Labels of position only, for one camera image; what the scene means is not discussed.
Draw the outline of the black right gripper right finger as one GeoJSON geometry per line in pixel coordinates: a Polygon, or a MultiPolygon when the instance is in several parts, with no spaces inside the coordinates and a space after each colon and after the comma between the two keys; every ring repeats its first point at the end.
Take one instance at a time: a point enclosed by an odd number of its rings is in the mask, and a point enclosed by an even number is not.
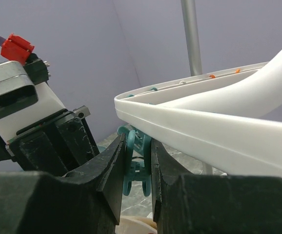
{"type": "Polygon", "coordinates": [[[196,175],[151,142],[153,219],[160,234],[282,234],[282,178],[196,175]]]}

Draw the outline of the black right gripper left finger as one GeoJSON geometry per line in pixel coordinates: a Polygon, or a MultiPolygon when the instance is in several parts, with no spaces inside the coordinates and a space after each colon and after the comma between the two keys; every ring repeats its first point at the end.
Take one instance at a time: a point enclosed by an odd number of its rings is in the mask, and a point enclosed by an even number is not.
{"type": "Polygon", "coordinates": [[[120,222],[124,135],[63,177],[0,172],[0,234],[113,234],[120,222]]]}

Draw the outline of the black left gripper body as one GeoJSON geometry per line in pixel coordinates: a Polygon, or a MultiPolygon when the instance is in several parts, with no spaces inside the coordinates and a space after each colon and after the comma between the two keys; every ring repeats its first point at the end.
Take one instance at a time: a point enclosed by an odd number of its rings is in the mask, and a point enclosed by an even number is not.
{"type": "Polygon", "coordinates": [[[100,151],[86,122],[88,107],[58,111],[17,131],[8,141],[11,159],[24,171],[63,176],[100,151]]]}

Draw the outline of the orange underwear beige waistband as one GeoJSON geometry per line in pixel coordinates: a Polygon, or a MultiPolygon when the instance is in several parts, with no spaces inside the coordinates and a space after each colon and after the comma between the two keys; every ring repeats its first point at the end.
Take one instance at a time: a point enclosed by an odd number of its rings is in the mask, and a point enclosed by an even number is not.
{"type": "Polygon", "coordinates": [[[151,218],[123,215],[115,227],[116,234],[157,234],[157,224],[151,218]]]}

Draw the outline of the teal front clothes peg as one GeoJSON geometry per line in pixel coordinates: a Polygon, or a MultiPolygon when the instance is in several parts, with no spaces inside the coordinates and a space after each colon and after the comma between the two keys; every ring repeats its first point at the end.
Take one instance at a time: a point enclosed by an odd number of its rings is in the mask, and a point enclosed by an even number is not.
{"type": "Polygon", "coordinates": [[[151,141],[152,138],[141,130],[121,126],[118,135],[125,134],[124,180],[122,194],[128,196],[132,182],[141,181],[145,197],[151,194],[151,141]]]}

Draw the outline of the white oval clip hanger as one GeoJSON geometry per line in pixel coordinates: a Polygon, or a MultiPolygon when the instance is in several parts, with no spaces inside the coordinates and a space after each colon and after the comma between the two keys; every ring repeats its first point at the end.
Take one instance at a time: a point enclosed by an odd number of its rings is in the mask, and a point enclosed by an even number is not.
{"type": "Polygon", "coordinates": [[[282,178],[282,49],[269,61],[147,86],[114,98],[119,119],[229,175],[282,178]]]}

